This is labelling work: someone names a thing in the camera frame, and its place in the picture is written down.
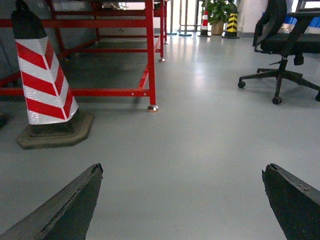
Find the red metal table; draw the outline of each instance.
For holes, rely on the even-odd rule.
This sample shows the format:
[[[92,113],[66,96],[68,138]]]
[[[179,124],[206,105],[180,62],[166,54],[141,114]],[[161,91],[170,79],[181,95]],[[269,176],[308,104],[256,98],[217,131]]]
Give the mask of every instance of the red metal table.
[[[149,97],[150,112],[158,111],[156,102],[156,75],[155,75],[155,53],[160,53],[159,62],[164,61],[164,44],[167,41],[167,0],[126,0],[126,2],[145,2],[144,10],[105,10],[99,2],[119,2],[119,0],[87,0],[91,2],[92,11],[55,11],[52,0],[46,0],[51,10],[52,19],[41,20],[45,28],[55,28],[61,53],[57,56],[64,58],[72,53],[147,53],[147,65],[137,88],[73,88],[75,96],[104,96],[104,97]],[[155,10],[154,2],[160,4]],[[58,19],[57,16],[93,16],[93,19]],[[98,17],[144,17],[143,19],[98,19]],[[154,33],[154,17],[160,18],[160,35]],[[0,28],[11,28],[10,19],[0,19]],[[66,49],[60,28],[95,28],[96,38],[71,49]],[[146,35],[122,35],[106,36],[99,34],[99,28],[146,28]],[[146,49],[107,49],[86,48],[102,38],[146,38]],[[0,80],[0,95],[23,96],[23,89],[17,87],[4,87],[8,83],[20,78],[20,72]]]

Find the red and white striped traffic cone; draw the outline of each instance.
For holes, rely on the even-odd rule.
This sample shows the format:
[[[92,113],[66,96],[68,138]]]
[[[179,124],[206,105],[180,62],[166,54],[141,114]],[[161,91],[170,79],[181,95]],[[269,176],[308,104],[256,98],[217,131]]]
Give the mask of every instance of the red and white striped traffic cone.
[[[201,31],[198,37],[211,37],[210,35],[208,35],[208,10],[204,11],[204,15],[202,19],[203,21],[202,21]]]
[[[17,142],[23,149],[75,145],[88,137],[93,115],[78,110],[40,19],[23,0],[16,8],[11,19],[30,124]]]

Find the potted plant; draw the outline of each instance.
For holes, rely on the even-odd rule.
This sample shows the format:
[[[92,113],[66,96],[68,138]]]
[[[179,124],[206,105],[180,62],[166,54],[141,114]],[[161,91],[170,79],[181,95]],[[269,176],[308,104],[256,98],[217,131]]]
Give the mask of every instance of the potted plant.
[[[224,31],[224,23],[227,23],[230,14],[237,9],[234,0],[208,0],[208,22],[211,25],[211,34],[221,35]]]

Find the black office chair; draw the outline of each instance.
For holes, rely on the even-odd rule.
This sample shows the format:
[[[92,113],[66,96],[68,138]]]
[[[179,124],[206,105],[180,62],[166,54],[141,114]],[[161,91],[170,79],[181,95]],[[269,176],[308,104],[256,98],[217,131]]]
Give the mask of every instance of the black office chair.
[[[255,26],[253,46],[254,51],[263,54],[281,55],[279,69],[258,68],[257,73],[239,78],[238,87],[243,88],[244,79],[261,79],[276,77],[276,91],[272,102],[280,104],[279,97],[282,79],[288,79],[299,85],[318,91],[315,99],[320,102],[320,86],[317,86],[304,78],[301,73],[286,70],[287,57],[295,55],[294,65],[304,63],[303,53],[320,54],[320,34],[304,33],[313,17],[320,17],[319,8],[300,9],[299,12],[291,12],[288,15],[297,18],[297,23],[291,33],[278,33],[287,15],[286,0],[268,0],[267,8],[261,19]]]

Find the plant pot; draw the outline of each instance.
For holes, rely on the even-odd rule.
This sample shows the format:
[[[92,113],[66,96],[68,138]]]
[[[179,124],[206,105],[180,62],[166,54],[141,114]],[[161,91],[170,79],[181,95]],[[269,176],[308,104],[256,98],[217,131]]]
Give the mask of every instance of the plant pot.
[[[223,21],[211,24],[211,34],[212,35],[221,35],[223,32],[224,32],[224,22]]]

